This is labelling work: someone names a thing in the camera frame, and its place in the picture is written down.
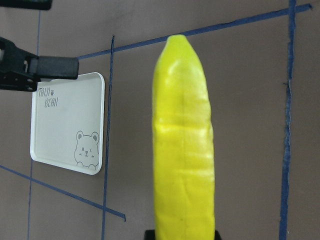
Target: banana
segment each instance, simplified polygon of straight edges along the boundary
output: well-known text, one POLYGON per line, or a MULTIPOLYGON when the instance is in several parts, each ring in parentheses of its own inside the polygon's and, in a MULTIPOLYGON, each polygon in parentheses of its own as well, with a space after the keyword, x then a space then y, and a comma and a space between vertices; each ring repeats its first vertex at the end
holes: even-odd
POLYGON ((167 39, 152 87, 156 240, 213 240, 214 145, 206 77, 184 35, 167 39))

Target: blue tape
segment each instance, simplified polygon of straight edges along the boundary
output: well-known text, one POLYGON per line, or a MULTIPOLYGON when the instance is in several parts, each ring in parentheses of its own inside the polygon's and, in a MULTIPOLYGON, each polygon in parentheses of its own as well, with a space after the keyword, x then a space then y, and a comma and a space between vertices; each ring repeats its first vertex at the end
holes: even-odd
POLYGON ((46 188, 49 188, 49 189, 54 190, 54 191, 56 191, 56 192, 59 192, 59 193, 61 193, 61 194, 67 195, 67 196, 69 196, 69 197, 71 197, 71 198, 73 198, 73 199, 76 199, 76 200, 78 200, 78 201, 80 201, 80 202, 82 202, 82 203, 89 204, 90 206, 93 206, 93 207, 98 208, 98 209, 101 209, 101 210, 104 209, 105 212, 108 212, 108 213, 110 213, 110 214, 113 214, 113 215, 115 215, 115 216, 118 216, 118 217, 122 218, 124 221, 126 221, 126 215, 123 214, 123 213, 121 213, 121 212, 118 212, 118 211, 116 211, 116 210, 110 209, 110 208, 108 208, 108 207, 103 208, 103 206, 102 206, 101 204, 98 204, 98 203, 96 203, 96 202, 90 201, 90 200, 88 200, 88 199, 85 199, 85 198, 83 198, 83 197, 81 197, 81 196, 78 196, 78 195, 75 195, 75 194, 73 194, 73 193, 70 193, 70 192, 68 192, 68 191, 62 190, 62 189, 60 189, 60 188, 58 188, 58 187, 52 186, 52 185, 50 185, 50 184, 48 184, 48 183, 45 183, 45 182, 43 182, 43 181, 40 181, 40 180, 31 178, 30 176, 27 176, 27 175, 22 174, 22 173, 20 173, 20 172, 18 172, 18 171, 12 170, 12 169, 10 169, 10 168, 8 168, 8 167, 5 167, 5 166, 0 165, 0 169, 6 170, 6 171, 8 171, 8 172, 10 172, 10 173, 13 173, 13 174, 15 174, 15 175, 18 175, 18 176, 24 178, 24 179, 31 180, 31 181, 34 182, 34 183, 37 183, 37 184, 39 184, 39 185, 41 185, 41 186, 44 186, 44 187, 46 187, 46 188))
POLYGON ((289 175, 291 163, 291 108, 292 108, 292 90, 291 82, 293 78, 293 69, 295 62, 295 31, 296 31, 296 0, 289 0, 289 38, 288 44, 288 66, 287 66, 287 88, 286 88, 286 108, 285 108, 285 138, 284 138, 284 156, 282 163, 282 182, 281 182, 281 207, 279 223, 279 240, 287 239, 288 228, 288 199, 289 199, 289 175))
MULTIPOLYGON (((299 5, 296 7, 296 12, 301 13, 301 12, 305 12, 310 9, 312 9, 311 4, 299 5)), ((243 25, 243 24, 249 24, 249 23, 254 23, 254 22, 258 22, 258 21, 262 21, 262 20, 277 18, 277 17, 288 15, 288 13, 289 13, 289 9, 286 8, 286 9, 282 9, 279 11, 267 12, 267 13, 263 13, 263 14, 259 14, 259 15, 255 15, 255 16, 241 18, 241 19, 238 19, 238 20, 235 20, 232 22, 228 22, 228 23, 220 23, 220 24, 216 24, 216 25, 201 27, 201 28, 197 28, 197 29, 193 29, 193 30, 189 30, 189 31, 180 32, 177 34, 183 34, 185 36, 203 34, 203 33, 211 32, 211 31, 231 28, 231 27, 235 27, 235 26, 239 26, 239 25, 243 25)), ((120 51, 124 51, 124 50, 139 48, 142 46, 165 42, 169 36, 170 35, 157 37, 157 38, 146 40, 146 41, 141 41, 141 42, 125 45, 125 46, 115 47, 113 51, 120 52, 120 51)), ((110 54, 110 53, 111 53, 111 50, 108 49, 108 50, 103 50, 103 51, 98 51, 98 52, 78 56, 77 58, 79 60, 81 60, 81 59, 93 58, 93 57, 97 57, 97 56, 101 56, 101 55, 105 55, 105 54, 110 54)))
POLYGON ((32 169, 33 169, 33 160, 31 159, 30 167, 30 182, 29 182, 29 201, 28 201, 28 228, 27 228, 27 240, 30 238, 30 209, 31 209, 31 193, 32 193, 32 169))
MULTIPOLYGON (((38 14, 38 29, 37 29, 37 41, 36 41, 36 55, 39 55, 39 44, 40 44, 40 22, 41 22, 41 10, 38 14)), ((33 169, 33 160, 30 159, 30 180, 29 180, 29 200, 28 200, 28 223, 27 223, 27 237, 30 238, 30 209, 31 209, 31 194, 32 194, 32 169, 33 169)))
MULTIPOLYGON (((113 65, 114 65, 114 45, 115 35, 112 36, 111 50, 110 50, 110 75, 109 75, 109 91, 108 91, 108 116, 106 125, 106 150, 105 150, 105 168, 104 168, 104 185, 103 185, 103 209, 107 205, 107 186, 108 186, 108 162, 109 162, 109 139, 110 139, 110 127, 111 127, 111 95, 112 95, 112 77, 113 77, 113 65)), ((102 229, 101 240, 105 239, 106 231, 106 214, 102 212, 102 229)))

